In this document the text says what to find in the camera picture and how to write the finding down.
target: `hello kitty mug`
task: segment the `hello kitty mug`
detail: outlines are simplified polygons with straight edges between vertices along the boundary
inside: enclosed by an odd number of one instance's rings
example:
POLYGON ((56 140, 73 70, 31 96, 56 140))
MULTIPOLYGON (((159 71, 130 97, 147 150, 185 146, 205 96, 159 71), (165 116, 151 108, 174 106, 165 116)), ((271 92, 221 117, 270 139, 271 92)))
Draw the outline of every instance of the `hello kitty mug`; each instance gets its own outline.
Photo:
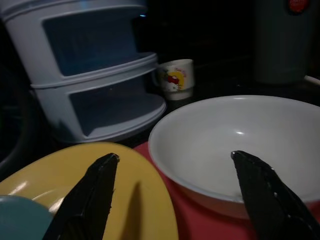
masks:
POLYGON ((193 95, 195 85, 193 60, 180 59, 158 66, 158 80, 168 100, 181 100, 193 95))

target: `red tray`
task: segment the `red tray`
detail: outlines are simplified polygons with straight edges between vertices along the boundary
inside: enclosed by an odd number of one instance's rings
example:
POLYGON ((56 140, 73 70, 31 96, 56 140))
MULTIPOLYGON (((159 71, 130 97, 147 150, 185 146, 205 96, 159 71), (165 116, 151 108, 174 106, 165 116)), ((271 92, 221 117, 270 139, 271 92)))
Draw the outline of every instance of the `red tray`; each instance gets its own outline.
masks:
MULTIPOLYGON (((135 148, 153 165, 145 142, 135 148)), ((171 196, 181 240, 256 240, 249 220, 235 219, 207 210, 193 202, 177 188, 175 183, 160 173, 171 196)), ((312 213, 320 220, 320 207, 312 213)))

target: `plate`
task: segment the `plate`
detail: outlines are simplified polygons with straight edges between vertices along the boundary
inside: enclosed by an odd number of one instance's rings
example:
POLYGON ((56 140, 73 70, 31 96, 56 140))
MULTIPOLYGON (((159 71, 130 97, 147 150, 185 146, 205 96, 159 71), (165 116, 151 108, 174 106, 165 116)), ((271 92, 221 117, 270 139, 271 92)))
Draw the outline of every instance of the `plate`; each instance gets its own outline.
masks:
POLYGON ((28 198, 0 196, 0 233, 2 239, 41 240, 53 216, 28 198))
POLYGON ((104 240, 178 240, 175 212, 154 167, 131 148, 115 143, 72 146, 28 165, 0 183, 0 195, 32 199, 55 213, 66 194, 98 158, 119 155, 104 240))

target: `cup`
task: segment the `cup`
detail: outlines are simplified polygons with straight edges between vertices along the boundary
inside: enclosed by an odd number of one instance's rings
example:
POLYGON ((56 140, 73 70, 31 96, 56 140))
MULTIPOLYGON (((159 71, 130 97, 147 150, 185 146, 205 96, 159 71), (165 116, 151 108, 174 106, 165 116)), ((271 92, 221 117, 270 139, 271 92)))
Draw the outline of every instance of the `cup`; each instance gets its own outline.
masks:
POLYGON ((195 77, 192 59, 162 63, 157 73, 159 85, 168 100, 182 100, 193 95, 195 77))

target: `kitchen counter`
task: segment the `kitchen counter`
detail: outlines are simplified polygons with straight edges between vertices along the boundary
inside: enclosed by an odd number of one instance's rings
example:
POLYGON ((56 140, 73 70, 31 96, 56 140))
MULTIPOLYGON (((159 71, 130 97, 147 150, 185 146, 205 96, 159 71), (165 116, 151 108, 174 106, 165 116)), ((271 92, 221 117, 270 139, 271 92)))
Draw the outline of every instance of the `kitchen counter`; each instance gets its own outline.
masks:
MULTIPOLYGON (((210 65, 196 68, 193 96, 179 101, 167 101, 167 110, 163 116, 196 101, 231 95, 276 96, 320 106, 320 86, 304 80, 287 85, 260 84, 253 81, 251 74, 242 72, 243 69, 248 69, 249 64, 248 61, 244 60, 241 64, 236 61, 218 66, 210 65)), ((152 89, 151 92, 161 94, 156 89, 152 89)), ((149 134, 155 124, 147 130, 118 143, 134 148, 148 141, 149 134)))

